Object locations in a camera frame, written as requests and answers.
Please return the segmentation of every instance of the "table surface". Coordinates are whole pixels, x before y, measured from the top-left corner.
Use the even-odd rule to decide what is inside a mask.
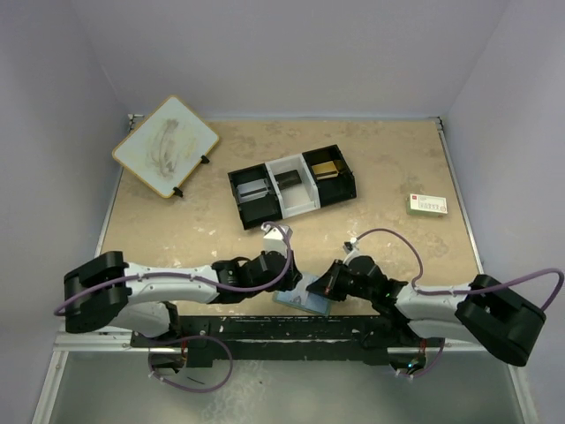
[[[121,250],[126,261],[153,267],[193,268],[235,256],[255,257],[262,232],[244,231],[227,173],[314,148],[337,144],[357,184],[358,197],[283,222],[298,269],[316,275],[342,259],[345,240],[374,227],[402,233],[424,262],[422,285],[469,282],[478,272],[436,125],[426,121],[215,121],[220,142],[181,187],[184,198],[163,199],[127,170],[122,174],[102,251]],[[409,216],[409,193],[445,197],[443,218]],[[360,243],[383,271],[408,280],[418,273],[411,251],[392,235]],[[237,305],[178,302],[180,314],[290,315],[306,312],[261,293]],[[375,314],[368,301],[348,298],[332,314]]]

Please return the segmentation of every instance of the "purple cable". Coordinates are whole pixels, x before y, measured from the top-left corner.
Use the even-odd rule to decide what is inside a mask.
[[[210,393],[212,391],[216,391],[216,390],[220,389],[226,382],[228,382],[228,380],[231,377],[231,373],[233,371],[233,356],[230,352],[230,348],[219,338],[212,337],[212,336],[188,336],[188,337],[181,337],[181,338],[178,338],[176,340],[167,340],[167,341],[162,341],[162,342],[159,342],[159,341],[156,341],[156,340],[153,340],[153,339],[150,339],[150,338],[148,338],[147,340],[150,340],[151,342],[155,343],[156,345],[171,345],[173,343],[189,342],[191,340],[210,340],[211,342],[219,344],[222,347],[222,349],[228,354],[228,359],[230,361],[230,369],[228,370],[228,373],[226,374],[224,379],[221,380],[219,383],[217,383],[216,385],[214,385],[212,387],[206,387],[205,389],[193,389],[191,387],[186,387],[186,386],[183,386],[182,384],[178,384],[177,382],[172,382],[171,380],[166,379],[162,375],[159,375],[155,371],[155,368],[153,367],[153,365],[151,365],[152,354],[151,354],[151,348],[149,348],[149,354],[147,355],[147,364],[149,365],[149,370],[151,371],[152,376],[155,377],[160,382],[164,382],[165,384],[168,384],[169,386],[172,386],[175,389],[188,391],[190,393]]]
[[[220,289],[224,289],[224,290],[231,291],[231,292],[246,293],[246,292],[260,292],[262,290],[266,290],[269,287],[271,287],[272,285],[277,284],[279,281],[281,281],[284,278],[284,276],[286,275],[287,271],[289,270],[289,268],[292,264],[294,253],[292,252],[292,249],[290,248],[290,241],[289,241],[288,235],[283,231],[283,229],[279,225],[277,225],[276,223],[270,222],[270,221],[265,222],[264,225],[270,225],[271,227],[277,229],[282,234],[282,240],[284,241],[284,244],[286,245],[286,262],[284,263],[284,267],[282,268],[281,273],[278,276],[276,276],[272,281],[270,281],[268,283],[265,283],[263,285],[258,285],[257,287],[232,287],[230,285],[217,283],[216,281],[209,280],[209,279],[204,278],[202,276],[193,276],[192,274],[185,274],[185,273],[182,273],[182,272],[173,272],[173,271],[147,272],[146,274],[143,275],[143,278],[153,278],[153,277],[163,277],[163,276],[173,276],[173,277],[177,277],[177,278],[186,278],[187,280],[191,280],[191,281],[200,281],[201,283],[211,284],[214,287],[218,287]],[[89,288],[85,289],[84,291],[81,291],[80,293],[77,293],[74,296],[71,296],[70,298],[68,298],[65,302],[63,302],[61,305],[59,305],[55,309],[53,314],[56,315],[56,316],[64,316],[64,310],[69,305],[71,305],[73,302],[77,301],[78,299],[86,296],[87,294],[97,292],[99,290],[105,289],[106,287],[110,287],[111,285],[114,285],[114,284],[125,283],[126,281],[131,281],[131,280],[139,280],[139,275],[136,274],[134,276],[121,276],[119,278],[114,278],[112,280],[105,281],[105,282],[97,284],[97,285],[93,285],[92,287],[89,287]]]
[[[412,245],[412,243],[410,241],[408,241],[408,239],[406,239],[404,236],[397,233],[396,231],[389,230],[387,228],[374,228],[372,230],[365,231],[363,234],[361,234],[359,237],[357,237],[357,239],[360,240],[363,237],[371,234],[372,232],[377,232],[377,231],[388,232],[389,234],[393,234],[393,235],[397,236],[414,253],[414,255],[416,256],[416,260],[418,261],[420,271],[418,272],[417,276],[412,278],[411,285],[412,285],[412,288],[414,289],[414,291],[416,293],[424,295],[424,296],[440,296],[440,295],[446,295],[446,294],[447,295],[449,295],[449,294],[450,295],[464,294],[464,295],[475,296],[475,295],[479,295],[479,294],[498,292],[500,290],[508,289],[509,287],[512,287],[513,285],[525,283],[526,281],[533,280],[534,278],[538,278],[540,276],[545,276],[545,275],[548,275],[548,274],[557,274],[557,276],[558,276],[557,284],[555,285],[555,288],[552,291],[549,298],[547,298],[546,302],[540,308],[542,311],[545,311],[552,304],[552,302],[555,300],[555,298],[557,297],[557,294],[559,293],[559,291],[561,290],[561,288],[563,286],[563,280],[565,280],[565,276],[563,275],[563,271],[561,271],[560,269],[557,269],[557,268],[548,268],[548,269],[542,269],[540,271],[532,272],[531,274],[528,274],[526,276],[521,276],[521,277],[516,278],[514,280],[508,281],[507,283],[495,285],[493,287],[487,287],[485,289],[453,290],[453,291],[450,291],[450,290],[433,290],[433,291],[421,290],[416,286],[416,282],[424,274],[424,264],[422,263],[422,258],[418,254],[418,251]]]

